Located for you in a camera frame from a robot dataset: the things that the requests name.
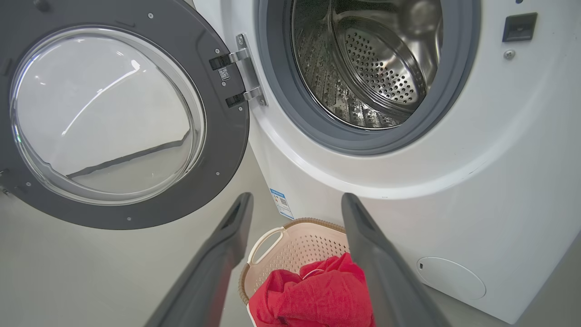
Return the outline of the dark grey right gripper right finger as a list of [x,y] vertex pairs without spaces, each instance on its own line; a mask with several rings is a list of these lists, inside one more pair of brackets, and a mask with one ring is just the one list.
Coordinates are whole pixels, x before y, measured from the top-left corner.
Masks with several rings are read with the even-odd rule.
[[351,259],[363,269],[378,327],[449,327],[424,285],[359,198],[341,199]]

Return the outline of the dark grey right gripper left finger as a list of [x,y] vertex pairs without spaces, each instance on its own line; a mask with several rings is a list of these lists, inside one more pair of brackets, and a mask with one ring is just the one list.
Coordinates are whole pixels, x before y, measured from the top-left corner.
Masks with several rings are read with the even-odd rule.
[[246,253],[253,195],[240,194],[202,244],[146,327],[217,327],[232,270]]

